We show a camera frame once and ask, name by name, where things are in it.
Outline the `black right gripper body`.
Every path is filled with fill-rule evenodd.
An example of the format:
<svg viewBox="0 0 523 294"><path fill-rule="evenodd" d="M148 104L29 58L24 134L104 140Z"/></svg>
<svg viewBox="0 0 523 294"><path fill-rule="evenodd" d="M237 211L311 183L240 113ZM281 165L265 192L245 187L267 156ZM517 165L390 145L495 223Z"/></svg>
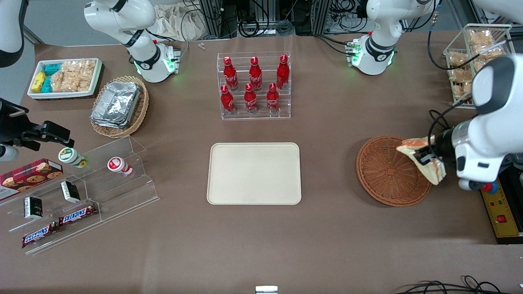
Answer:
<svg viewBox="0 0 523 294"><path fill-rule="evenodd" d="M0 99L0 141L14 142L16 139L28 141L38 139L37 124L30 121L28 108Z"/></svg>

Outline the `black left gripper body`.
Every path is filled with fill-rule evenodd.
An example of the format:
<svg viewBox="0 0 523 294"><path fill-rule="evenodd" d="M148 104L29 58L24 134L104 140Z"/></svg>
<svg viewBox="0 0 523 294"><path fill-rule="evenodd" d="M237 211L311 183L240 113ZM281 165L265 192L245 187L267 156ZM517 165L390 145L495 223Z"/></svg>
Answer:
<svg viewBox="0 0 523 294"><path fill-rule="evenodd" d="M455 162L452 134L453 129L445 129L437 136L435 141L435 154L445 162Z"/></svg>

